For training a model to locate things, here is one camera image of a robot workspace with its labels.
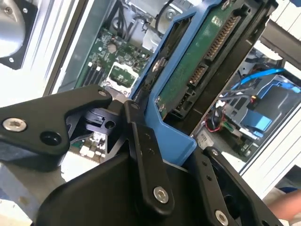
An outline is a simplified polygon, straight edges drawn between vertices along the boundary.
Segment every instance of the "silver screw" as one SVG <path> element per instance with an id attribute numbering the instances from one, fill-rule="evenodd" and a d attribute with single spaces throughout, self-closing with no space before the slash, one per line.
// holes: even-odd
<path id="1" fill-rule="evenodd" d="M 2 126 L 12 132 L 22 132 L 26 129 L 27 125 L 26 122 L 22 119 L 18 118 L 9 118 L 6 119 L 3 123 Z"/>
<path id="2" fill-rule="evenodd" d="M 230 0 L 225 1 L 225 3 L 222 5 L 222 10 L 225 10 L 230 5 Z"/>
<path id="3" fill-rule="evenodd" d="M 214 155 L 218 156 L 218 152 L 217 152 L 215 149 L 212 150 L 212 153 L 213 153 Z"/>
<path id="4" fill-rule="evenodd" d="M 174 16 L 176 15 L 176 12 L 173 10 L 173 9 L 169 9 L 167 12 L 166 12 L 166 18 L 171 21 Z"/>
<path id="5" fill-rule="evenodd" d="M 6 12 L 7 14 L 12 14 L 13 13 L 13 10 L 12 10 L 12 8 L 11 7 L 6 7 L 5 8 L 5 10 L 4 10 L 4 12 Z"/>
<path id="6" fill-rule="evenodd" d="M 134 109 L 139 109 L 139 106 L 138 106 L 136 103 L 132 103 L 131 106 L 132 106 Z"/>
<path id="7" fill-rule="evenodd" d="M 158 103 L 160 101 L 160 96 L 158 96 L 155 100 L 156 103 Z"/>
<path id="8" fill-rule="evenodd" d="M 160 186 L 155 187 L 154 196 L 160 203 L 163 203 L 163 204 L 168 203 L 169 197 L 168 197 L 167 191 L 165 191 L 164 188 L 162 188 Z"/>
<path id="9" fill-rule="evenodd" d="M 101 90 L 98 91 L 98 93 L 99 93 L 100 95 L 102 95 L 102 96 L 105 96 L 105 97 L 107 96 L 107 94 L 106 94 L 105 92 L 101 91 Z"/>
<path id="10" fill-rule="evenodd" d="M 221 212 L 220 210 L 215 211 L 215 217 L 223 226 L 229 225 L 229 221 L 228 221 L 226 215 L 223 212 Z"/>
<path id="11" fill-rule="evenodd" d="M 159 111 L 162 112 L 164 109 L 165 109 L 165 105 L 162 104 L 162 105 L 160 106 L 160 108 L 159 108 Z"/>

